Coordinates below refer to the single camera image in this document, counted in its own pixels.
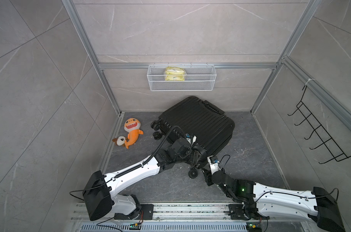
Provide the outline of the black hard-shell suitcase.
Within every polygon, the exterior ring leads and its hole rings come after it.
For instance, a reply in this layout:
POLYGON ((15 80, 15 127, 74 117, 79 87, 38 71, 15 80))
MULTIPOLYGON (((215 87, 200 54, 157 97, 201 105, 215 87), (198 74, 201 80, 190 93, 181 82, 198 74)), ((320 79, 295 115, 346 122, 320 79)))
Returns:
MULTIPOLYGON (((195 135, 197 139, 193 145, 202 146, 209 157, 217 155, 228 144, 235 122, 212 103, 190 96, 161 113, 150 126, 160 131, 159 135, 154 135, 156 139, 165 135, 171 144, 185 138, 186 133, 195 135)), ((179 159, 189 164, 190 154, 191 149, 179 159)))

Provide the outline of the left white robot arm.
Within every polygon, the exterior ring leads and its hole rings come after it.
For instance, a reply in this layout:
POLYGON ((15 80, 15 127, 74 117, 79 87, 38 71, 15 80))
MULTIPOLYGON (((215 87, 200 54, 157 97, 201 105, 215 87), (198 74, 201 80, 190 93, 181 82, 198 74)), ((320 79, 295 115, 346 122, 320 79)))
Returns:
POLYGON ((166 149, 157 148, 146 159, 122 170, 103 174, 93 173, 82 191, 89 219, 96 221, 108 213, 136 218, 142 206, 135 195, 121 195, 125 188, 165 170, 176 163, 198 167, 205 164, 206 150, 199 144, 191 145, 187 139, 177 139, 166 149))

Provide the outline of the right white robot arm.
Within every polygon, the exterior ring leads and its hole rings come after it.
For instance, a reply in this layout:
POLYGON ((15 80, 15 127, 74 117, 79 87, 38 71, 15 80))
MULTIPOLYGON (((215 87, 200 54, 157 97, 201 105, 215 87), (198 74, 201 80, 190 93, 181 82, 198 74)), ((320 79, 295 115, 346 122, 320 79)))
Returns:
POLYGON ((294 191, 233 179, 218 167, 202 169, 207 185, 216 185, 232 199, 229 216, 238 220, 290 218, 314 221, 328 232, 344 232, 337 199, 320 187, 294 191))

